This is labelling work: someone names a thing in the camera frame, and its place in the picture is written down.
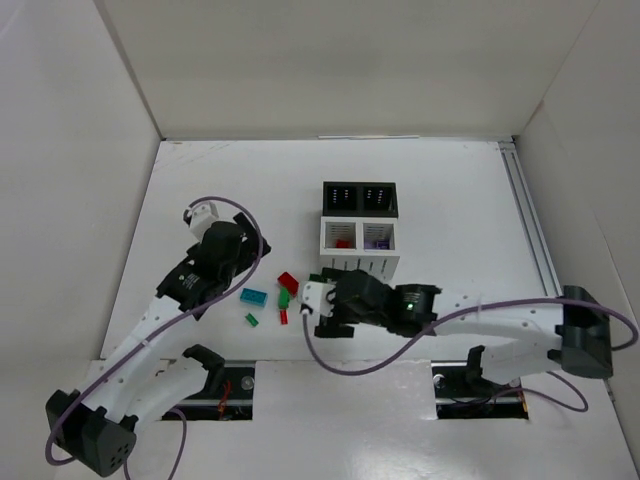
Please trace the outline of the red 2x4 lego brick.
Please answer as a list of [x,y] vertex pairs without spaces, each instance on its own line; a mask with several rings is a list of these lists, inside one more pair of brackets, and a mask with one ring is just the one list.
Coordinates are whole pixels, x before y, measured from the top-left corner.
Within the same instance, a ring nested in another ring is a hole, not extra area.
[[283,272],[277,278],[278,284],[287,290],[287,292],[292,296],[296,297],[299,291],[299,281],[292,276],[289,272]]

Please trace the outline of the teal 2x4 lego brick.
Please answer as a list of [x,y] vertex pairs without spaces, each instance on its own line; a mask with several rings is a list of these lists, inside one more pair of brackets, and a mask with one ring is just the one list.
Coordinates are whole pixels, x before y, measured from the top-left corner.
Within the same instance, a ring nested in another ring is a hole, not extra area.
[[240,294],[240,301],[249,305],[264,308],[268,301],[268,294],[260,290],[244,288]]

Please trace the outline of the green curved lego brick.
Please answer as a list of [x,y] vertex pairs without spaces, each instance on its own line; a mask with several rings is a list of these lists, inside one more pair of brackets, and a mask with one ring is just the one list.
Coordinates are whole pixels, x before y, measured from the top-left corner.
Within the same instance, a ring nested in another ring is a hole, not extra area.
[[290,300],[291,300],[291,297],[290,297],[289,291],[286,288],[281,287],[278,295],[278,301],[277,301],[278,309],[287,310],[289,308]]

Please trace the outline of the small green curved lego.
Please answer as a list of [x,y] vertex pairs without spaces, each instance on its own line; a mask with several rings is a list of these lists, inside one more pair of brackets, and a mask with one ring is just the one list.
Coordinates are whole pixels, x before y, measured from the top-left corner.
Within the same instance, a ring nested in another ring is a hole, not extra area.
[[251,325],[252,328],[255,328],[259,325],[258,319],[251,313],[247,313],[245,315],[245,319]]

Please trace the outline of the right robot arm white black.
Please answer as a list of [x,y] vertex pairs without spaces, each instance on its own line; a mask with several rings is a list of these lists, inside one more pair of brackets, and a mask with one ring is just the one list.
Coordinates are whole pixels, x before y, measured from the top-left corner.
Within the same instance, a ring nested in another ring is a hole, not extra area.
[[531,374],[562,370],[608,379],[613,374],[608,313],[579,286],[559,297],[488,301],[435,285],[390,286],[362,271],[334,271],[326,281],[308,281],[299,298],[319,319],[318,338],[350,338],[357,324],[381,327],[405,338],[478,335],[503,339],[467,355],[467,379],[506,385]]

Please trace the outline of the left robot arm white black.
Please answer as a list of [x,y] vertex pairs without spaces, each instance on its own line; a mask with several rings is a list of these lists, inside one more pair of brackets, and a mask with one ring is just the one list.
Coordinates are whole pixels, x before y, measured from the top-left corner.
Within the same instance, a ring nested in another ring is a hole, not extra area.
[[184,213],[196,242],[160,282],[147,311],[105,360],[102,370],[70,393],[55,391],[45,412],[45,458],[67,453],[102,478],[126,468],[139,434],[180,400],[221,380],[224,359],[190,336],[206,311],[239,290],[271,248],[255,217],[240,208],[218,217],[213,202]]

